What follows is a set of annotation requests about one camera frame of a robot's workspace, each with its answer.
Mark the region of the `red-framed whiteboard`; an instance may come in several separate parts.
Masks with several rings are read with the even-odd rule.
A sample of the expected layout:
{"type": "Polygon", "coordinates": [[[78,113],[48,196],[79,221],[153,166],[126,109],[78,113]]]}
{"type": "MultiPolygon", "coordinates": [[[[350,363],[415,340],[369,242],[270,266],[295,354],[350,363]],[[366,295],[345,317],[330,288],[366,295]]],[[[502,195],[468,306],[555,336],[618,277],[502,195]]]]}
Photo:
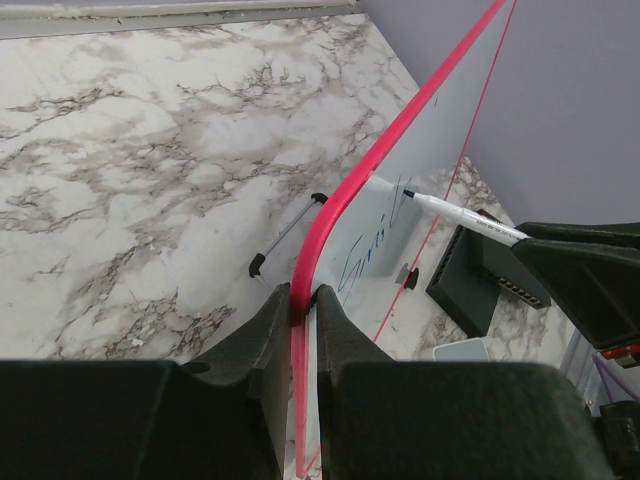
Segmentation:
{"type": "Polygon", "coordinates": [[[329,196],[304,240],[291,285],[297,478],[319,465],[318,289],[330,286],[368,338],[380,335],[436,222],[408,192],[448,196],[514,9],[491,4],[329,196]]]}

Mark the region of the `white whiteboard eraser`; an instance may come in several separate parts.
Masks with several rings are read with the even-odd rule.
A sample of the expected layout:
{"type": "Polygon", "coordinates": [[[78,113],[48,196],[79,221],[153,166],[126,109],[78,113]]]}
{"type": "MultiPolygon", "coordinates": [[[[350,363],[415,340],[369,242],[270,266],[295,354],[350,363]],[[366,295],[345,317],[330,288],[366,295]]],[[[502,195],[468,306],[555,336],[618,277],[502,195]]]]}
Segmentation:
{"type": "Polygon", "coordinates": [[[481,338],[461,340],[433,348],[432,356],[438,362],[488,362],[486,346],[481,338]]]}

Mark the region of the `black whiteboard stand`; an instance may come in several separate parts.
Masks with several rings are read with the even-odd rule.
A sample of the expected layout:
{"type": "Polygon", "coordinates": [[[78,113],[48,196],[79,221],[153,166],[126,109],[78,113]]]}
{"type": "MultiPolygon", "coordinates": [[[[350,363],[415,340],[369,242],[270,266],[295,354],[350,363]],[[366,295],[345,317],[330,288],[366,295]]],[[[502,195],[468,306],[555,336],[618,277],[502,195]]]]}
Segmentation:
{"type": "MultiPolygon", "coordinates": [[[[291,278],[300,248],[326,200],[314,194],[251,258],[248,278],[259,292],[291,278]]],[[[356,197],[329,233],[312,275],[313,284],[332,282],[339,293],[346,294],[367,282],[398,278],[400,265],[408,261],[420,217],[420,207],[403,194],[402,186],[356,197]]]]}

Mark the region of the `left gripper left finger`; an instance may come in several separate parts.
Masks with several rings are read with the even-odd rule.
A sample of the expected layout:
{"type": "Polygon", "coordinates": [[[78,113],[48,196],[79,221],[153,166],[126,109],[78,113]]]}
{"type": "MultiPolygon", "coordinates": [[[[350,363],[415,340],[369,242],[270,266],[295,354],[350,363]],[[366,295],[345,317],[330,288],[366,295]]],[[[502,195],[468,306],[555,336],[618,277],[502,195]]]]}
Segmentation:
{"type": "Polygon", "coordinates": [[[284,473],[291,362],[290,285],[278,285],[258,312],[182,366],[207,384],[196,419],[211,448],[215,479],[280,479],[284,473]]]}

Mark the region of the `blue whiteboard marker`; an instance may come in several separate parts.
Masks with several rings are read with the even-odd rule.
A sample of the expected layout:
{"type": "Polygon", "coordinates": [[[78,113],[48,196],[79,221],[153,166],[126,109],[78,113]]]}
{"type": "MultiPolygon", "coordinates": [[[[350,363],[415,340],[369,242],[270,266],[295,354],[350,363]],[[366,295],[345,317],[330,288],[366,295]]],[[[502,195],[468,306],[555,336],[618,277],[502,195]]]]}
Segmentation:
{"type": "Polygon", "coordinates": [[[516,243],[529,238],[529,235],[515,228],[506,226],[474,211],[456,206],[432,195],[416,193],[407,189],[405,189],[403,193],[425,209],[433,211],[439,216],[454,221],[460,226],[507,247],[512,247],[516,243]]]}

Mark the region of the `aluminium table frame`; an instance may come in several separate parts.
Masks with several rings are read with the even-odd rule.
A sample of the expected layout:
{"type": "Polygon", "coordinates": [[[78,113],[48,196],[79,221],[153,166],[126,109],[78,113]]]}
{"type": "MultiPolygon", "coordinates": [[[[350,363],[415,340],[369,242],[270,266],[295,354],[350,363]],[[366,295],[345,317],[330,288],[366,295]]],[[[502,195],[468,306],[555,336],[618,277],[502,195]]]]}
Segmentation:
{"type": "Polygon", "coordinates": [[[356,1],[3,1],[3,39],[357,14],[356,1]]]}

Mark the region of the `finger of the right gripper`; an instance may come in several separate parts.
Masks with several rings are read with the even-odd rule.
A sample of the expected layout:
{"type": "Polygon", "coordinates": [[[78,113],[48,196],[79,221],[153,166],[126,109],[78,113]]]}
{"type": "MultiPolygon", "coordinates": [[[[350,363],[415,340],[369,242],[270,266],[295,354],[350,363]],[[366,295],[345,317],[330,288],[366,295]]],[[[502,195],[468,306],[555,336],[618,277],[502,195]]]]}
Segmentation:
{"type": "Polygon", "coordinates": [[[640,244],[640,227],[638,223],[578,225],[525,222],[518,225],[516,229],[540,240],[599,245],[640,244]]]}
{"type": "Polygon", "coordinates": [[[526,239],[512,252],[593,347],[639,341],[637,249],[526,239]]]}

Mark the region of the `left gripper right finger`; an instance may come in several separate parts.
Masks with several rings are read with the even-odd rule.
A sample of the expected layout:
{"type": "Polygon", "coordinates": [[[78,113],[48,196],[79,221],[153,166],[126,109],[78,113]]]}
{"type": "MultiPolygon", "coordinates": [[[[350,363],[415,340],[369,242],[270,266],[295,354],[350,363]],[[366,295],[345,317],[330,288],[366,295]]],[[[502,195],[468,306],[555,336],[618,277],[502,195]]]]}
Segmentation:
{"type": "Polygon", "coordinates": [[[334,289],[321,286],[316,296],[317,397],[321,468],[324,479],[354,479],[358,436],[372,415],[371,403],[357,388],[372,380],[372,367],[391,360],[348,318],[334,289]]]}

